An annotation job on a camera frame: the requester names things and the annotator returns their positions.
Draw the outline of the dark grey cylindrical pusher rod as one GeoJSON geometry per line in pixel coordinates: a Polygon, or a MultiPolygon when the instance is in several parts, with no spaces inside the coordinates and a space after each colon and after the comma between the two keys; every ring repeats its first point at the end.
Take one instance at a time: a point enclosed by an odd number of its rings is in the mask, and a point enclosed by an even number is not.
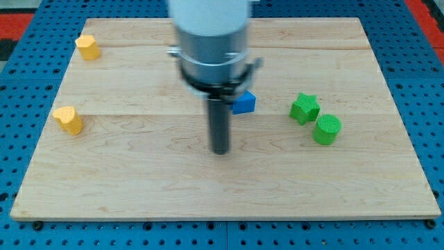
{"type": "Polygon", "coordinates": [[[211,149],[215,154],[223,155],[230,147],[229,108],[220,99],[207,101],[207,114],[211,149]]]}

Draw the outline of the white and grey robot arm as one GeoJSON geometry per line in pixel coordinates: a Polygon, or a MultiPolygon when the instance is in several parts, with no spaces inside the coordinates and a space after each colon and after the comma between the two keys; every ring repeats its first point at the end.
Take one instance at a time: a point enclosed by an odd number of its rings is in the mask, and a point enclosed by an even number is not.
{"type": "Polygon", "coordinates": [[[207,106],[211,150],[230,148],[230,106],[251,86],[261,60],[248,62],[250,0],[170,0],[182,80],[207,106]]]}

